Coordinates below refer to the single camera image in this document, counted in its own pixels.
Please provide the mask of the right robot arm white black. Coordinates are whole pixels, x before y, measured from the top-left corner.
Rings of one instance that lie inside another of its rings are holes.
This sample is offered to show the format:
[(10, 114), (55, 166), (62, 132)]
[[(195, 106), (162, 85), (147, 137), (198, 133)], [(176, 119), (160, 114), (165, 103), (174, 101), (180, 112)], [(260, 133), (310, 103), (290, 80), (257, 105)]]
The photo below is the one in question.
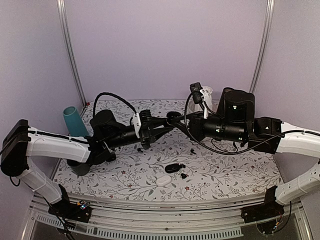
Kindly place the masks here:
[(171, 120), (175, 126), (183, 121), (180, 130), (191, 140), (216, 154), (231, 156), (232, 152), (215, 150), (204, 138), (230, 141), (246, 146), (247, 151), (276, 154), (291, 153), (318, 158), (320, 133), (294, 126), (272, 117), (255, 117), (255, 96), (239, 89), (223, 89), (216, 111), (209, 107), (210, 97), (199, 83), (190, 85), (188, 100), (200, 105), (201, 111), (184, 113)]

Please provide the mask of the black round earbud case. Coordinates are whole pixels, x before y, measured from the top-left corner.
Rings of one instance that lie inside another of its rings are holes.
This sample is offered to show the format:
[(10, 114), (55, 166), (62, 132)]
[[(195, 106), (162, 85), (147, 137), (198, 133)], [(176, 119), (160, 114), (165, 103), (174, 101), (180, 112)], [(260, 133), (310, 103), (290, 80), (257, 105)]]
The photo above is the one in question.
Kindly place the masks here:
[(167, 114), (166, 114), (166, 123), (169, 125), (169, 126), (172, 126), (173, 123), (172, 123), (172, 120), (176, 119), (176, 118), (179, 118), (181, 117), (182, 115), (177, 112), (177, 111), (169, 111)]

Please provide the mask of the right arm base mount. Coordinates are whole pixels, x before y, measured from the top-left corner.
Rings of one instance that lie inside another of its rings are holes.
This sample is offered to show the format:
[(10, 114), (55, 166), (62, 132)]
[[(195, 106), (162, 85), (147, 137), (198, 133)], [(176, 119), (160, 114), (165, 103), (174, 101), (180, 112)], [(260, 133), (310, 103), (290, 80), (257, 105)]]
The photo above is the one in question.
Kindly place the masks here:
[(284, 206), (276, 202), (276, 189), (277, 186), (273, 186), (266, 190), (263, 203), (241, 209), (240, 216), (245, 223), (261, 221), (285, 213)]

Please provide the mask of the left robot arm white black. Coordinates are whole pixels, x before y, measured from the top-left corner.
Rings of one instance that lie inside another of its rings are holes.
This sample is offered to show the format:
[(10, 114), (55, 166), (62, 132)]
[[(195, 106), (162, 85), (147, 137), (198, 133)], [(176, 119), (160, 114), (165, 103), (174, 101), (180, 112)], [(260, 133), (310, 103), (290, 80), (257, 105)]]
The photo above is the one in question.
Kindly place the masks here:
[(32, 157), (51, 157), (74, 161), (77, 165), (111, 162), (118, 147), (140, 143), (146, 150), (152, 143), (173, 130), (168, 118), (153, 117), (149, 110), (133, 115), (131, 125), (116, 121), (111, 110), (101, 110), (90, 120), (92, 136), (71, 137), (40, 131), (19, 120), (2, 143), (1, 171), (26, 183), (63, 216), (74, 213), (64, 188), (50, 180), (32, 161)]

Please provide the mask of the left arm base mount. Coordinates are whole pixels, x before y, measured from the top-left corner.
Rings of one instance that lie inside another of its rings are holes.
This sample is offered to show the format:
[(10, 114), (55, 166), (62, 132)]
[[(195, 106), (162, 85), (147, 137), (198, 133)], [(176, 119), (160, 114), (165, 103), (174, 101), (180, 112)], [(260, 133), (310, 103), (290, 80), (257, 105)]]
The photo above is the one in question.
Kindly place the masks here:
[(82, 223), (88, 223), (92, 208), (83, 206), (83, 204), (71, 203), (67, 200), (61, 200), (54, 204), (49, 204), (48, 213), (67, 220), (74, 220)]

